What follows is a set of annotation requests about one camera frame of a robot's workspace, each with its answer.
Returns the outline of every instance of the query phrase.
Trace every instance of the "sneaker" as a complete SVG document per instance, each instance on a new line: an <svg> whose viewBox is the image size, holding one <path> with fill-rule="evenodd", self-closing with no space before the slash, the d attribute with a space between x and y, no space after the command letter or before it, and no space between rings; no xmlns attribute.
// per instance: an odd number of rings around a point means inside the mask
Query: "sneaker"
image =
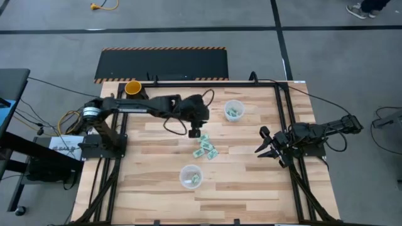
<svg viewBox="0 0 402 226"><path fill-rule="evenodd" d="M375 17L377 17L377 16L379 15L379 12L380 12L380 11L378 11L378 10L373 10L373 11L371 11L371 12L369 13L369 17L372 18L372 19L374 19Z"/></svg>
<svg viewBox="0 0 402 226"><path fill-rule="evenodd" d="M362 11L360 3L354 6L346 6L346 10L350 12L350 14L360 19L366 19L369 15L369 13L365 13Z"/></svg>

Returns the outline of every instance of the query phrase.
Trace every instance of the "gray floor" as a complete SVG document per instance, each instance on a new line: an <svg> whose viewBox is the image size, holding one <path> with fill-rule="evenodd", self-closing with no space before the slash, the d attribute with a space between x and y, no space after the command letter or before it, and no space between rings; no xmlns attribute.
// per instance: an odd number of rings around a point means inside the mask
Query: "gray floor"
<svg viewBox="0 0 402 226"><path fill-rule="evenodd" d="M268 0L120 0L115 11L91 11L91 2L94 0L10 1L0 16L0 30L274 25ZM378 18L364 21L346 13L345 5L354 1L277 2L283 26L402 24L402 2L397 0L391 1ZM112 5L114 0L108 0L108 6ZM402 178L402 157L375 147L369 126L378 107L402 106L402 31L287 31L284 36L294 79L306 80L311 94L346 107L365 127L359 135L348 136L347 152L327 150L342 219L400 225L402 191L396 180ZM101 88L92 81L103 47L209 45L227 47L232 80L247 79L251 70L260 78L285 79L275 31L0 35L0 68L30 68L32 77L98 94ZM29 82L23 98L53 124L64 112L88 100L35 81ZM317 122L345 114L325 102L312 99L312 103ZM23 104L18 107L28 110ZM35 135L18 121L13 121L9 130L27 139ZM389 127L374 133L381 144L400 151L400 139L390 135L394 131L396 128ZM342 145L338 139L332 142ZM64 223L77 187L64 191L61 185L27 186L20 204L31 207L30 211L24 217L15 217L6 208L16 181L10 178L0 183L1 226Z"/></svg>

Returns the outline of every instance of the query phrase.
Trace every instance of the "yellow cable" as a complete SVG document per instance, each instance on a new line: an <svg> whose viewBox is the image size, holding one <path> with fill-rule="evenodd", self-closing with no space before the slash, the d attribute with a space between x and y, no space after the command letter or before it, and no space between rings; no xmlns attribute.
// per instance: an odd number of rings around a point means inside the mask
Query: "yellow cable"
<svg viewBox="0 0 402 226"><path fill-rule="evenodd" d="M24 125L26 125L26 126L28 126L29 128L31 128L31 129L33 129L34 131L38 131L37 129L35 129L34 127L32 127L31 125L29 125L28 123L26 123L26 122L24 122L24 121L22 121L21 119L18 119L17 117L15 117L15 116L13 116L15 119L17 119L18 121L20 121L21 123L23 123ZM43 133L44 135L47 135L47 136L58 136L58 135L56 135L56 134L47 134L47 133Z"/></svg>
<svg viewBox="0 0 402 226"><path fill-rule="evenodd" d="M78 122L73 126L73 128L71 128L71 129L68 130L68 131L65 131L65 134L69 134L70 132L72 132L72 131L75 129L75 127L77 127L77 124L81 121L81 115L80 115L79 112L77 112L76 110L69 110L66 114L64 114L64 116L62 116L62 117L60 118L60 120L59 120L58 123L57 123L57 131L58 131L59 134L64 134L64 133L62 133L62 130L61 130L62 121L63 121L63 119L64 119L65 117L69 116L70 114L75 114L75 115L77 115L77 116L78 116Z"/></svg>
<svg viewBox="0 0 402 226"><path fill-rule="evenodd" d="M114 6L113 8L100 7L100 6L96 5L95 3L91 3L90 8L92 10L96 10L96 9L115 10L115 9L117 9L117 7L119 7L119 0L116 0L116 1L117 1L116 6Z"/></svg>

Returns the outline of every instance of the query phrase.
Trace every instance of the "wooden tabletop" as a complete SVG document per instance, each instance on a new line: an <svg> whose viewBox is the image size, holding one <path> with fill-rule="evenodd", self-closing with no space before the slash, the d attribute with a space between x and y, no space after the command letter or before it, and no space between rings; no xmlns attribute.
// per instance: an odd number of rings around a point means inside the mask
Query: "wooden tabletop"
<svg viewBox="0 0 402 226"><path fill-rule="evenodd" d="M305 83L289 82L289 85L307 92ZM116 94L117 86L118 82L104 83L101 96ZM150 98L180 94L184 99L206 90L146 88ZM233 223L235 218L241 223L298 222L288 169L283 169L277 159L257 158L254 154L263 141L258 134L261 126L268 126L271 134L281 129L274 89L218 87L214 91L210 119L201 129L219 152L212 160L206 156L195 159L192 153L199 148L197 140L164 130L163 119L146 114L129 115L128 148L121 163L112 223L153 223L153 220L177 224ZM309 97L292 89L290 94L296 121L314 122ZM223 106L232 99L240 100L246 108L239 122L228 122L224 116ZM210 97L204 97L204 102L209 100ZM174 120L167 127L176 131L183 129ZM307 157L305 161L313 194L329 214L338 218L327 167L315 157ZM91 159L84 164L72 220L79 218L88 207L97 162L98 159ZM184 188L179 181L180 170L188 164L196 164L204 173L202 184L195 190ZM300 194L308 218L305 197L303 192ZM106 216L108 200L107 195L101 219Z"/></svg>

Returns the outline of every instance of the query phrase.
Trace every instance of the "yellow cup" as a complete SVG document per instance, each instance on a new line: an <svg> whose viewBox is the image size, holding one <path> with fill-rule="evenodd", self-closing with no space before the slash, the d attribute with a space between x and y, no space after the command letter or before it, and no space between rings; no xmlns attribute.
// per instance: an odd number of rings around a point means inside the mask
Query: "yellow cup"
<svg viewBox="0 0 402 226"><path fill-rule="evenodd" d="M126 91L127 95L135 95L141 91L141 83L139 81L131 81L126 84L124 91Z"/></svg>

